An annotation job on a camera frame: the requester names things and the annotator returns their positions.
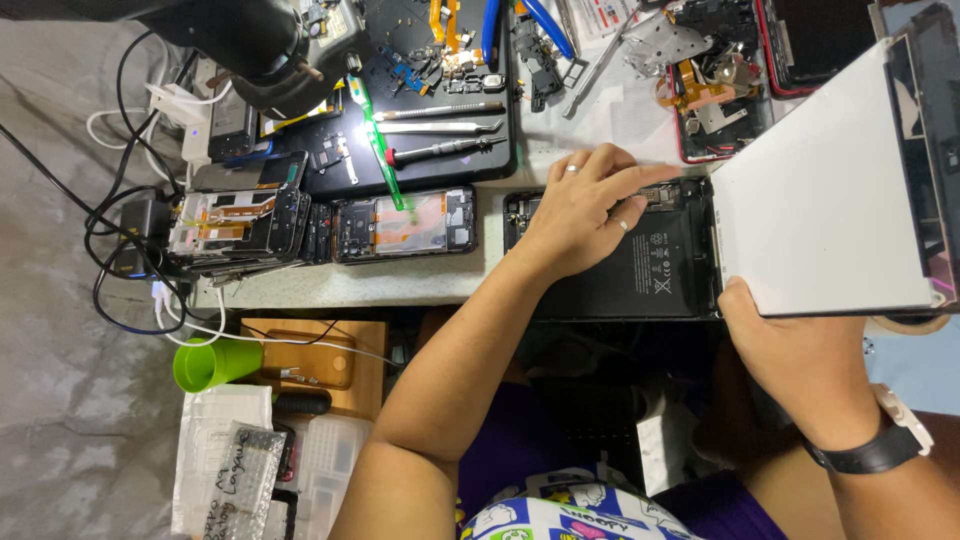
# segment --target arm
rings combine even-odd
[[[876,436],[883,413],[863,361],[863,318],[763,319],[739,278],[720,307],[747,369],[814,446],[842,451]],[[851,539],[960,538],[960,494],[926,457],[873,475],[830,473],[830,483]]]
[[[566,171],[568,164],[581,171]],[[331,538],[386,538],[413,530],[421,539],[450,537],[457,464],[480,430],[540,296],[557,279],[613,251],[624,230],[608,220],[608,209],[677,172],[637,167],[613,145],[554,163],[527,233],[414,357],[391,392],[357,459]],[[613,217],[632,228],[645,206],[643,197],[632,199]]]

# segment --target bubble wrap bag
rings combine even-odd
[[[623,35],[626,62],[642,77],[659,77],[671,63],[684,61],[713,46],[711,37],[677,26],[659,11]]]
[[[267,525],[283,433],[233,422],[230,446],[210,493],[204,540],[261,540]]]

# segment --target person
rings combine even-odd
[[[646,207],[634,194],[678,174],[638,166],[612,144],[550,167],[526,234],[399,378],[330,538],[960,538],[960,495],[925,457],[877,474],[828,474],[793,450],[743,475],[738,469],[732,482],[713,486],[713,501],[688,494],[684,508],[670,491],[663,505],[642,498],[603,463],[539,456],[542,438],[560,443],[536,414],[509,429],[494,425],[504,408],[516,418],[535,409],[511,395],[518,385],[501,380],[511,376],[540,296],[609,255]],[[739,278],[727,282],[720,307],[746,369],[814,446],[848,450],[877,435],[882,416],[864,366],[864,319],[764,319]],[[493,480],[502,483],[492,488]],[[477,485],[487,486],[487,505],[464,508],[477,500]]]

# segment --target wristwatch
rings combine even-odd
[[[873,440],[852,450],[827,452],[804,440],[806,451],[828,471],[870,475],[889,471],[917,455],[930,454],[933,438],[920,420],[886,384],[871,384],[876,401],[893,421]]]

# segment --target snoopy shirt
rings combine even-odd
[[[699,540],[598,463],[529,477],[462,525],[460,540]]]

